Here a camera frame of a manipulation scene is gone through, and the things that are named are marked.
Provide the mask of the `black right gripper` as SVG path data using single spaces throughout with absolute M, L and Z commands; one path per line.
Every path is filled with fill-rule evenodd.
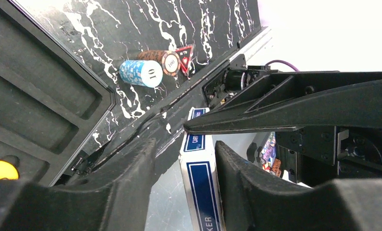
M 310 187 L 382 178 L 382 72 L 273 73 L 185 122 L 184 129 L 283 131 L 276 132 L 282 174 Z

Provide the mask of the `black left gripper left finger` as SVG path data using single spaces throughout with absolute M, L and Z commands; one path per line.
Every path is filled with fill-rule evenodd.
M 156 140 L 142 141 L 71 185 L 0 180 L 0 231 L 142 231 Z

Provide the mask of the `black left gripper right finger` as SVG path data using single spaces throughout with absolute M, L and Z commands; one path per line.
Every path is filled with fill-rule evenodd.
M 215 154 L 229 231 L 382 231 L 382 179 L 307 188 L 263 171 L 222 141 Z

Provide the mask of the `blue playing card deck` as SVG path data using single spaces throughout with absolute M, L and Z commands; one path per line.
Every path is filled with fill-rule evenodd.
M 224 231 L 211 135 L 184 134 L 179 164 L 194 231 Z

